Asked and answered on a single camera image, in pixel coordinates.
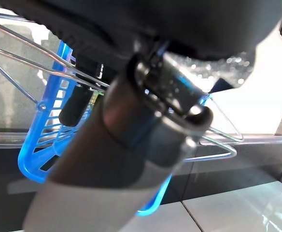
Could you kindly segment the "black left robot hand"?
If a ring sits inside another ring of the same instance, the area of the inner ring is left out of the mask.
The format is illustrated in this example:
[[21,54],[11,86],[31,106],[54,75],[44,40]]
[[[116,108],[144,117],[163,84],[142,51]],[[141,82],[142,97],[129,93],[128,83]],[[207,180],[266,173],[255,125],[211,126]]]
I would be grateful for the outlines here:
[[199,104],[248,76],[282,0],[2,0],[115,72],[36,194],[27,232],[117,232],[209,128]]

